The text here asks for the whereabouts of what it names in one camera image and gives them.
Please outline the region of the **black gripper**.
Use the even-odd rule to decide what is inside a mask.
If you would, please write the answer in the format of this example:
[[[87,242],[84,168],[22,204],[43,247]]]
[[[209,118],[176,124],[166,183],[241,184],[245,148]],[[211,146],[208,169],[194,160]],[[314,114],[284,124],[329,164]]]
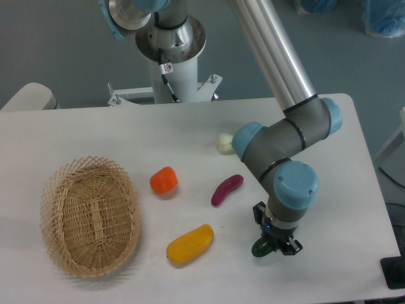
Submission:
[[[295,227],[281,229],[273,225],[272,218],[266,216],[266,204],[262,201],[252,208],[254,221],[261,226],[262,236],[273,238],[276,243],[274,251],[280,250],[283,255],[296,255],[302,250],[302,244],[294,239]]]

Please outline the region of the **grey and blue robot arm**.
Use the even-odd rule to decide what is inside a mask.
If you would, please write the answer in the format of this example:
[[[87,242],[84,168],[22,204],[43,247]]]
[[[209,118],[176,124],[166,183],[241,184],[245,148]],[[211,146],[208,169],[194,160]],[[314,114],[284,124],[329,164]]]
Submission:
[[[212,81],[197,84],[206,34],[185,1],[98,6],[114,38],[135,36],[149,62],[155,103],[192,103],[213,95]],[[339,130],[342,112],[333,100],[318,97],[270,1],[230,1],[230,7],[285,115],[269,127],[249,123],[232,138],[232,148],[269,195],[253,208],[261,237],[251,251],[256,257],[274,251],[295,255],[302,244],[294,231],[316,198],[319,179],[294,156]]]

